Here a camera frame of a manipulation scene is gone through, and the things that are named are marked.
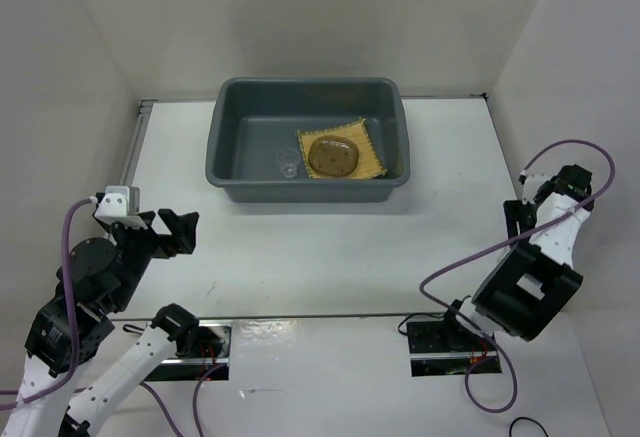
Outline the yellow woven bamboo mat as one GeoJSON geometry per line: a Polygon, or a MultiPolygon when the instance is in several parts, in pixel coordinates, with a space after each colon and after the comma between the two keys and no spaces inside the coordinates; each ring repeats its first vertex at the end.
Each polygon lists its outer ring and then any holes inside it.
{"type": "Polygon", "coordinates": [[[375,147],[366,129],[365,122],[366,122],[365,118],[359,118],[348,124],[344,124],[344,125],[333,127],[333,128],[314,130],[314,131],[298,130],[296,132],[296,136],[298,139],[300,150],[302,152],[303,163],[308,176],[313,179],[333,178],[333,179],[367,180],[367,179],[374,179],[374,178],[385,175],[387,170],[383,166],[380,158],[377,155],[375,147]],[[329,135],[349,139],[356,144],[359,150],[360,156],[359,156],[359,163],[357,165],[357,168],[352,174],[346,177],[335,178],[335,177],[320,175],[314,172],[307,162],[307,155],[312,142],[318,137],[329,136],[329,135]]]}

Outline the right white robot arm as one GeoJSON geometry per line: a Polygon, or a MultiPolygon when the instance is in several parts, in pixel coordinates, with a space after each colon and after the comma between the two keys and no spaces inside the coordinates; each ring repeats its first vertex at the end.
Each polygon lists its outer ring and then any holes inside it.
{"type": "Polygon", "coordinates": [[[456,301],[460,315],[443,320],[438,338],[450,350],[463,348],[473,333],[505,332],[535,339],[579,290],[573,248],[593,205],[571,209],[591,196],[592,173],[576,164],[554,176],[524,179],[521,200],[503,203],[507,236],[519,236],[562,215],[559,224],[512,244],[471,300],[456,301]]]}

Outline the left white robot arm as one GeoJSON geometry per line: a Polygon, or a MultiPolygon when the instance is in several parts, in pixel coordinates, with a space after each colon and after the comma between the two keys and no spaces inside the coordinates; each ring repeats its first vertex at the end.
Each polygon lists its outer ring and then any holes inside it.
{"type": "Polygon", "coordinates": [[[105,224],[107,237],[69,245],[74,204],[64,218],[60,282],[36,314],[25,342],[26,358],[6,436],[95,436],[119,404],[165,359],[193,353],[199,321],[183,307],[162,307],[132,347],[83,391],[79,380],[113,331],[110,315],[122,312],[154,259],[190,255],[199,215],[170,209],[137,215],[136,223],[105,224]],[[157,233],[158,216],[166,225],[157,233]]]}

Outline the clear glass plate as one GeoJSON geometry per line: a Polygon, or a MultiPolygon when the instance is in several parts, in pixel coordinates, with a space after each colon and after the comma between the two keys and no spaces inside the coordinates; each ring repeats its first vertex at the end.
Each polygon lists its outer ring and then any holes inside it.
{"type": "Polygon", "coordinates": [[[356,170],[359,156],[359,150],[351,140],[329,135],[312,142],[307,162],[320,175],[341,178],[356,170]]]}

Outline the clear glass cup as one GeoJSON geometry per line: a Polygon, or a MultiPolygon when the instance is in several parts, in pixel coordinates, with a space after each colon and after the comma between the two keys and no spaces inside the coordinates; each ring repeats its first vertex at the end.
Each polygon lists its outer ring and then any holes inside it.
{"type": "Polygon", "coordinates": [[[294,148],[281,149],[276,154],[276,163],[280,174],[286,179],[294,179],[298,176],[301,164],[301,155],[294,148]]]}

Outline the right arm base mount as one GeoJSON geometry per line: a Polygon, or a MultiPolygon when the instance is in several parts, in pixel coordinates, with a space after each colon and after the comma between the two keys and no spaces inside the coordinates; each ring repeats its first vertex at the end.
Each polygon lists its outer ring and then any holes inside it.
{"type": "Polygon", "coordinates": [[[464,376],[502,372],[498,352],[485,339],[445,318],[443,313],[416,313],[397,327],[408,344],[413,377],[464,376]]]}

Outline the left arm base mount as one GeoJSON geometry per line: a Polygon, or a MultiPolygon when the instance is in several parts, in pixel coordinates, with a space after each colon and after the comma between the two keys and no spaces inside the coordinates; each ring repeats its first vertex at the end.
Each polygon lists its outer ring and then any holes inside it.
{"type": "Polygon", "coordinates": [[[145,382],[196,382],[216,365],[209,381],[225,381],[229,376],[232,322],[204,320],[194,336],[173,342],[173,353],[159,363],[145,382]]]}

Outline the aluminium table rail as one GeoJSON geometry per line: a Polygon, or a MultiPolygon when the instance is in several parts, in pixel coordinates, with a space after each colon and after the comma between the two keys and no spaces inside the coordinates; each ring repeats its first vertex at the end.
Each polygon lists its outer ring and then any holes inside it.
{"type": "Polygon", "coordinates": [[[140,104],[134,133],[119,179],[120,185],[131,185],[133,182],[154,104],[155,100],[143,100],[140,104]]]}

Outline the grey plastic bin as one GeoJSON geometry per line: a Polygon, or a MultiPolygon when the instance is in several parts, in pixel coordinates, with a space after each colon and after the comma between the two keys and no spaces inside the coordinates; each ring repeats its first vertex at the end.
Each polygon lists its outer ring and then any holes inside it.
{"type": "Polygon", "coordinates": [[[207,181],[237,203],[383,202],[410,176],[405,110],[394,82],[382,77],[232,78],[221,87],[205,157],[207,181]],[[359,118],[385,175],[367,180],[308,176],[296,132],[359,118]],[[301,155],[298,176],[284,178],[279,150],[301,155]]]}

